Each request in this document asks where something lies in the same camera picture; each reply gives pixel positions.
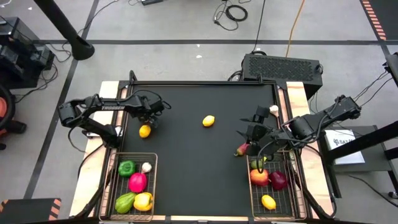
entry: wooden board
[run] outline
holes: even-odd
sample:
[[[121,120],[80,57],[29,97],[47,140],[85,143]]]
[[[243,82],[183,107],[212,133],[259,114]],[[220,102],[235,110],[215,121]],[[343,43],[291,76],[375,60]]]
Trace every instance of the wooden board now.
[[[290,105],[292,108],[293,116],[299,116],[309,113],[307,97],[303,84],[301,82],[288,82],[288,94]],[[99,95],[107,98],[115,98],[118,90],[118,82],[103,82]],[[284,120],[287,121],[287,111],[285,108],[285,101],[283,92],[279,91],[279,98],[282,107],[282,115]],[[120,124],[123,113],[118,113],[117,123]],[[112,112],[97,112],[94,119],[102,124],[110,124],[112,119]],[[100,138],[89,139],[86,147],[86,154],[89,154],[96,149],[102,140]],[[72,209],[70,215],[76,215],[80,212],[87,202],[91,199],[92,195],[98,188],[103,168],[103,161],[105,157],[105,148],[100,149],[96,154],[86,161],[80,172],[80,178],[76,187],[75,196],[73,199]],[[305,180],[309,191],[313,194],[317,202],[323,209],[331,214],[333,207],[331,206],[326,178],[323,172],[322,162],[320,158],[309,150],[303,150],[302,153],[303,168],[305,173]],[[153,220],[164,220],[163,215],[155,215]],[[214,220],[214,221],[248,221],[247,217],[183,217],[172,216],[172,220]]]

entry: green papaya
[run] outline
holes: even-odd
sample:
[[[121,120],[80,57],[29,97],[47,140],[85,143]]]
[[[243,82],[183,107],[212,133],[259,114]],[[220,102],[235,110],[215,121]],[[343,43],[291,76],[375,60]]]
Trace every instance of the green papaya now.
[[[126,213],[130,211],[132,204],[134,203],[134,198],[136,194],[133,192],[124,194],[116,199],[116,203],[114,205],[114,209],[120,214]]]
[[[262,160],[262,159],[259,160],[259,167],[260,167],[260,169],[262,168],[262,164],[263,164],[264,161],[266,161],[266,160],[267,160],[267,157],[265,157],[265,156],[264,156],[264,160]],[[250,167],[251,167],[252,169],[257,169],[257,162],[256,162],[255,160],[251,161]]]

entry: concrete floor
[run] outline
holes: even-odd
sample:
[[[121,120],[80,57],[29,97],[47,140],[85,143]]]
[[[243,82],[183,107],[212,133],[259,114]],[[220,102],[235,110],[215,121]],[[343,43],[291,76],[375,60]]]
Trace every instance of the concrete floor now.
[[[84,27],[94,0],[56,1],[76,30]],[[110,0],[100,0],[96,10]],[[151,6],[129,6],[119,0],[104,9],[94,19],[88,40],[254,40],[261,14],[262,1],[243,5],[249,12],[239,29],[228,32],[211,21],[219,1],[168,0]],[[259,38],[287,40],[299,0],[268,0],[264,10]],[[0,8],[4,17],[18,16],[41,39],[61,40],[63,37],[31,0],[13,0]],[[233,26],[230,21],[220,21]],[[377,40],[359,0],[307,0],[294,33],[295,40]],[[268,55],[284,56],[287,46],[258,45]],[[97,44],[92,58],[77,63],[66,99],[82,98],[97,93],[103,80],[126,80],[134,70],[140,80],[226,80],[240,68],[245,53],[252,44]],[[390,52],[398,46],[388,46]],[[64,53],[57,53],[64,58]],[[384,54],[378,45],[292,45],[290,57],[316,59],[325,68],[323,87],[318,92],[318,108],[333,103],[337,95],[356,95],[383,72]],[[56,63],[60,73],[46,90],[38,91],[17,105],[16,118],[27,123],[23,135],[2,138],[7,149],[0,152],[0,201],[23,198],[39,157],[47,130],[65,80],[76,62],[70,59]],[[365,94],[367,100],[382,84]],[[389,82],[363,108],[359,119],[344,125],[378,125],[383,127],[397,119],[398,89]],[[56,124],[56,129],[44,160],[33,198],[60,197],[60,218],[68,217],[76,186],[76,172],[82,153],[74,150],[67,139],[68,129]],[[76,145],[84,148],[86,139],[78,130],[72,134]],[[389,141],[387,148],[398,141]],[[391,191],[387,173],[359,175],[383,193]],[[367,223],[396,223],[396,208],[383,201],[363,183],[339,175],[343,198],[337,200],[337,217],[342,220]]]

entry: red apple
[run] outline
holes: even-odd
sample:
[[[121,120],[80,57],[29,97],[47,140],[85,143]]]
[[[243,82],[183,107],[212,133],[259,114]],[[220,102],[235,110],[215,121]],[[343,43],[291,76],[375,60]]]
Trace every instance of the red apple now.
[[[267,186],[268,181],[268,171],[264,169],[260,174],[257,169],[250,171],[250,181],[252,184],[257,184],[260,186]]]

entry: black pole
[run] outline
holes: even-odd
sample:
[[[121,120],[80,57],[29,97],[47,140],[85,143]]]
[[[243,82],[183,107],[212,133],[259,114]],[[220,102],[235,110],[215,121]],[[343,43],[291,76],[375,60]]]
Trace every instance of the black pole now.
[[[365,134],[360,138],[355,139],[349,143],[328,151],[325,154],[325,159],[331,164],[335,159],[343,156],[359,152],[371,146],[377,145],[384,141],[390,140],[398,136],[398,121],[393,122],[381,129],[377,129],[369,134]]]
[[[57,6],[54,0],[34,0],[58,31],[69,41],[72,56],[76,60],[90,58],[94,54],[94,47],[83,40],[70,24],[69,20]]]

